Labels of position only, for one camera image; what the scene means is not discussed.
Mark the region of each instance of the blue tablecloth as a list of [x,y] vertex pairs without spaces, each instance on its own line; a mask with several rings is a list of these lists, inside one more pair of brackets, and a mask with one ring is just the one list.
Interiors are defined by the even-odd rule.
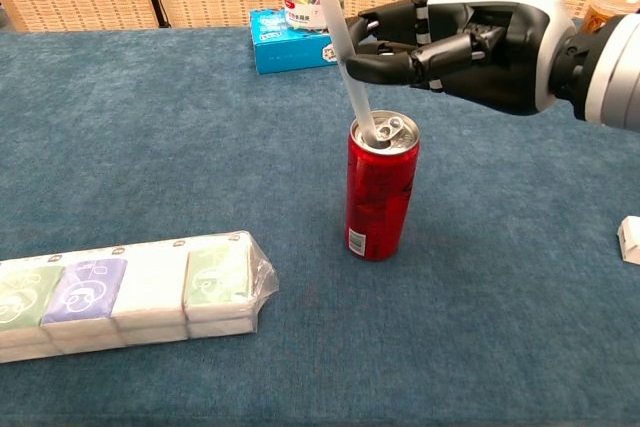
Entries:
[[243,28],[0,36],[0,258],[249,230],[257,335],[0,366],[1,425],[640,422],[640,135],[370,87],[422,129],[400,249],[343,245],[336,68]]

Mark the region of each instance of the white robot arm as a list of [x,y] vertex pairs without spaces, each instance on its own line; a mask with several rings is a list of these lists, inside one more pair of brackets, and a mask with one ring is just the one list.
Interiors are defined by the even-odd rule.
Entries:
[[[353,78],[445,92],[513,115],[557,98],[640,132],[640,14],[579,33],[562,0],[401,0],[347,20]],[[377,41],[364,41],[370,36]]]

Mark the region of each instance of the tissue pack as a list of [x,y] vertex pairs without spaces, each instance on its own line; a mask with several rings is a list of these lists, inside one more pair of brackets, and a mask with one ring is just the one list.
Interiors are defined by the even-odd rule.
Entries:
[[257,331],[278,290],[250,233],[0,262],[0,362]]
[[259,74],[336,65],[329,33],[291,28],[284,10],[252,10],[249,23]]
[[629,215],[618,227],[622,260],[640,265],[640,217]]

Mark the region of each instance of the aluminum can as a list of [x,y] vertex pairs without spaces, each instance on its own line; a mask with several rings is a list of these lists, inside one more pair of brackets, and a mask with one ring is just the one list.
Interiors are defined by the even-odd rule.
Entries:
[[420,130],[397,112],[372,112],[383,148],[364,142],[357,121],[348,141],[345,241],[366,260],[383,260],[398,249],[411,199]]

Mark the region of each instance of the pack of tissues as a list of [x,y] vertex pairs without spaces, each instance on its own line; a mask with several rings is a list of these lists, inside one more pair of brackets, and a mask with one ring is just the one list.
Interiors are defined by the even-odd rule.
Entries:
[[640,265],[640,217],[625,217],[618,227],[622,260]]
[[278,290],[245,231],[0,262],[0,362],[257,332]]

